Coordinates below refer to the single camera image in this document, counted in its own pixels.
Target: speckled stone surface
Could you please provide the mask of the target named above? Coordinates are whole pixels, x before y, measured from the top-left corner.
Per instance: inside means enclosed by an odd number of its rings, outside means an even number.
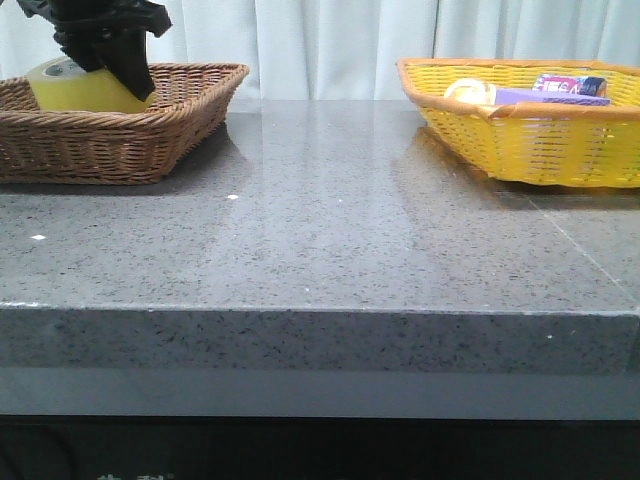
[[[0,185],[0,364],[638,368],[638,194],[494,182],[422,127],[236,103],[160,184]]]

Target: wicker basket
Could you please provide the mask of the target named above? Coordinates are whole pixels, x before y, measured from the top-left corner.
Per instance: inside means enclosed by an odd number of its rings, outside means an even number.
[[[454,152],[501,180],[640,186],[640,69],[601,62],[402,59],[409,98]],[[605,77],[612,105],[480,106],[443,97],[460,78],[531,88],[541,73]]]
[[[42,112],[25,78],[0,82],[0,182],[154,183],[225,119],[249,69],[151,65],[143,113]]]

